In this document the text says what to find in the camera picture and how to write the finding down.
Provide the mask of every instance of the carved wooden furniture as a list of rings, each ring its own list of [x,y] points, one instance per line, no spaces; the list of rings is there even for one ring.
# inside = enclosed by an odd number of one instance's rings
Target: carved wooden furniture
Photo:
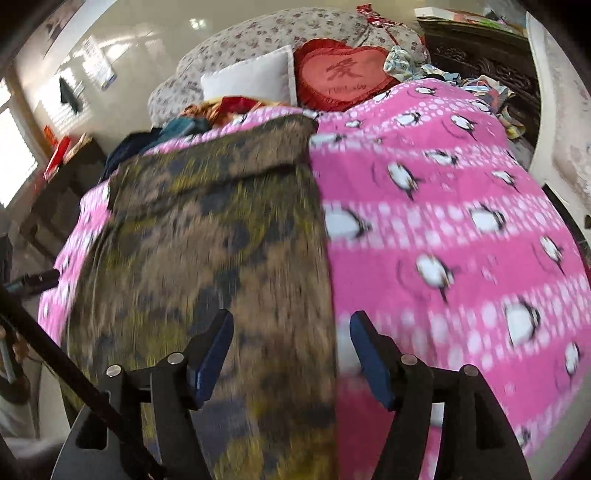
[[[462,78],[487,75],[515,92],[509,113],[525,125],[535,146],[540,129],[540,87],[527,38],[502,30],[450,21],[419,20],[431,62]]]

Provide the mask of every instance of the blue fabric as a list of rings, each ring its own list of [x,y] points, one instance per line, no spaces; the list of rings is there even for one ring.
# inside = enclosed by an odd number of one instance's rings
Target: blue fabric
[[[187,137],[188,135],[203,134],[211,130],[206,118],[188,118],[179,116],[171,120],[164,128],[153,128],[149,132],[136,132],[129,134],[117,145],[106,160],[105,169],[99,181],[108,179],[125,160],[141,155],[150,148],[173,138]]]
[[[108,179],[117,167],[128,158],[139,154],[146,145],[149,145],[158,138],[161,128],[153,128],[149,132],[135,132],[127,135],[107,157],[105,169],[99,181]]]
[[[158,138],[144,147],[139,153],[142,154],[147,152],[150,148],[154,148],[161,143],[172,140],[173,138],[204,134],[209,130],[211,130],[211,127],[206,118],[189,118],[186,116],[179,116],[168,122],[164,129],[160,132]]]

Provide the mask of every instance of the metal rod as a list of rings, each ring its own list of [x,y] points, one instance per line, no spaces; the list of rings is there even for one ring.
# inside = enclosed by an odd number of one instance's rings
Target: metal rod
[[[22,467],[0,435],[0,472],[5,480],[34,480],[30,472]]]
[[[12,298],[4,286],[0,286],[0,314],[4,315],[14,329],[41,355],[47,365],[105,422],[119,440],[127,444],[146,473],[150,474],[154,480],[162,480],[164,467],[150,454],[142,440],[131,433],[127,420],[117,413],[109,401],[51,340],[45,330]]]

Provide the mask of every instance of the penguin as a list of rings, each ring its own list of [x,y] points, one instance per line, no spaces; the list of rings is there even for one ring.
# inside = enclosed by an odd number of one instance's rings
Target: penguin
[[[505,318],[513,347],[533,339],[540,326],[540,312],[523,299],[505,306]]]
[[[439,290],[443,301],[447,303],[447,289],[455,281],[453,271],[447,268],[435,255],[419,255],[415,264],[423,281],[430,288]]]
[[[507,173],[503,170],[495,170],[491,172],[491,175],[497,179],[504,181],[508,186],[513,187],[515,190],[517,190],[517,187],[515,186],[515,177],[510,173]]]
[[[570,342],[564,351],[564,367],[569,377],[572,378],[577,372],[580,360],[581,350],[579,350],[579,346],[574,342]]]
[[[476,229],[484,233],[502,232],[505,228],[505,216],[498,210],[480,205],[480,208],[469,210]]]
[[[338,133],[334,134],[316,134],[310,137],[310,145],[313,147],[319,147],[320,145],[327,143],[339,143],[341,140],[347,138],[346,135]]]
[[[324,221],[331,241],[353,240],[371,231],[371,224],[349,209],[327,210],[324,213]]]
[[[247,116],[247,113],[237,116],[232,122],[232,125],[242,125],[245,122]]]
[[[413,194],[418,190],[418,184],[423,180],[415,178],[404,165],[397,162],[388,165],[388,175],[396,186],[403,190],[410,200],[414,201]]]
[[[517,438],[517,442],[519,442],[519,446],[523,450],[523,448],[525,448],[530,442],[531,432],[526,427],[521,427],[520,430],[516,432],[515,438]]]
[[[322,116],[322,112],[316,112],[315,110],[308,110],[307,108],[304,108],[301,111],[301,114],[305,115],[308,118],[311,118],[312,120],[318,120]]]
[[[476,138],[474,138],[474,125],[478,125],[476,122],[472,122],[470,120],[468,120],[467,118],[461,116],[461,115],[452,115],[450,117],[450,120],[459,128],[461,128],[462,130],[468,132],[468,134],[474,139],[476,140]]]
[[[560,271],[563,275],[565,275],[564,270],[562,269],[562,248],[558,247],[554,241],[547,235],[540,237],[540,244],[544,249],[546,255],[550,257],[550,259],[556,263]]]
[[[416,125],[420,119],[421,119],[421,114],[418,112],[403,113],[402,115],[398,115],[396,117],[396,121],[402,127],[407,127],[409,125]]]
[[[443,166],[457,165],[457,156],[445,153],[443,150],[430,150],[425,152],[425,156]]]
[[[392,90],[386,90],[385,92],[379,93],[374,97],[374,102],[375,103],[380,103],[381,101],[385,100],[386,98],[388,98],[390,96],[390,92]]]
[[[345,123],[345,126],[348,128],[359,128],[359,127],[361,127],[362,123],[363,123],[363,120],[351,120],[351,121]]]
[[[513,163],[515,165],[518,165],[521,167],[521,165],[519,165],[519,162],[515,159],[515,157],[513,156],[513,153],[511,153],[510,150],[505,150],[505,153],[510,156],[511,160],[513,161]]]
[[[422,93],[424,95],[435,95],[435,92],[437,91],[436,88],[429,88],[429,87],[417,87],[414,89],[415,92],[417,93]]]
[[[468,103],[478,108],[481,112],[491,112],[491,107],[489,107],[487,103],[482,102],[481,100],[468,100]]]

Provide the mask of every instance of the red heart-shaped pillow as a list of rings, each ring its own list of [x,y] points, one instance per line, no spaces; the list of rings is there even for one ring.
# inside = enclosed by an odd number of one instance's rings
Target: red heart-shaped pillow
[[[382,47],[352,48],[319,38],[294,53],[300,104],[315,110],[344,111],[398,81],[384,72]]]

